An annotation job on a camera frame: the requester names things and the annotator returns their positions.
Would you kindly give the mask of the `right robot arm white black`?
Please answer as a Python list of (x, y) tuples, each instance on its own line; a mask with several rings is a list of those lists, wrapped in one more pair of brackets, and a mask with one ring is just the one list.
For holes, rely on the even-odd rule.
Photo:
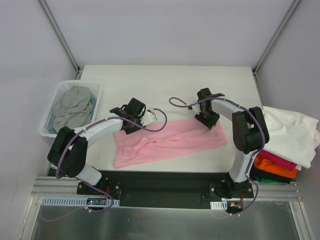
[(268, 128), (260, 107), (245, 108), (226, 99), (222, 93), (212, 94), (209, 88), (197, 93), (195, 119), (211, 130), (220, 116), (232, 123), (232, 139), (237, 149), (232, 167), (226, 177), (214, 187), (214, 193), (222, 198), (235, 198), (245, 192), (250, 183), (250, 170), (254, 158), (269, 142)]

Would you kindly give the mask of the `pink t shirt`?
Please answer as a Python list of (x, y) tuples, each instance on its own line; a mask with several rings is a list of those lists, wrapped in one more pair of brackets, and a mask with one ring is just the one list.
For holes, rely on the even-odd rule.
[(170, 121), (159, 132), (138, 130), (131, 134), (113, 134), (115, 168), (146, 164), (183, 157), (215, 149), (228, 143), (221, 124), (212, 129), (196, 119)]

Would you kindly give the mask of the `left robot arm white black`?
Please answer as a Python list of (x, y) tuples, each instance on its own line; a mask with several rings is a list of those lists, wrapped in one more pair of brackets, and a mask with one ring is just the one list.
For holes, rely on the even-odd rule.
[(87, 163), (87, 151), (95, 143), (116, 132), (131, 134), (145, 129), (157, 120), (156, 110), (147, 109), (141, 101), (132, 98), (128, 104), (115, 107), (102, 119), (85, 126), (71, 129), (61, 128), (47, 155), (48, 161), (56, 167), (55, 177), (75, 178), (88, 183), (96, 195), (103, 193), (106, 182), (102, 173)]

